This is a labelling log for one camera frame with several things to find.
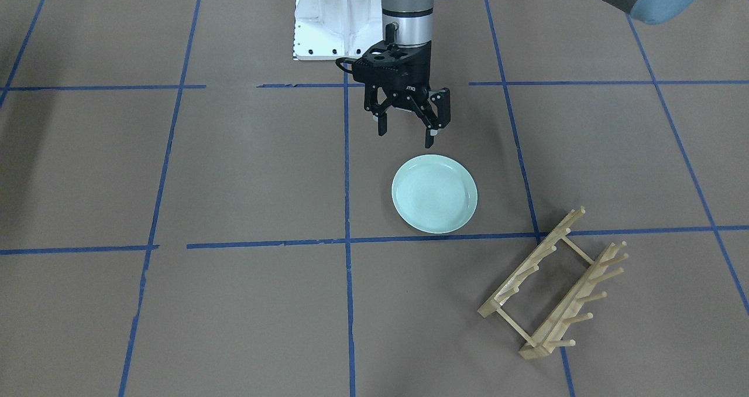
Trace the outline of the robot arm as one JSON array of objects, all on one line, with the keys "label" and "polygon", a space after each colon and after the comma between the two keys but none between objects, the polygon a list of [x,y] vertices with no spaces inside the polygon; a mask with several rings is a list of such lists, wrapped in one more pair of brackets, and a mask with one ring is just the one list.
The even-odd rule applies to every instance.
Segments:
[{"label": "robot arm", "polygon": [[[358,58],[339,58],[340,69],[364,86],[363,109],[371,114],[377,135],[389,129],[388,112],[409,112],[422,123],[424,146],[431,148],[451,122],[451,93],[430,83],[434,8],[445,0],[380,0],[380,40]],[[680,15],[696,0],[592,0],[634,20],[658,25]],[[522,11],[532,0],[510,0]]]}]

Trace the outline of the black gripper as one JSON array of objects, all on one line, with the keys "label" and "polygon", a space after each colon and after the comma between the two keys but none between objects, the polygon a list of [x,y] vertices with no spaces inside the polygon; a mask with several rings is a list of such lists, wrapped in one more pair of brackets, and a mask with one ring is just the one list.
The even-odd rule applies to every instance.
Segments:
[{"label": "black gripper", "polygon": [[451,91],[449,88],[429,90],[431,42],[401,48],[410,53],[410,58],[402,67],[401,77],[385,85],[364,83],[364,109],[371,112],[377,122],[378,136],[385,135],[387,131],[388,108],[414,112],[425,125],[424,146],[429,149],[434,145],[434,137],[439,130],[451,122]]}]

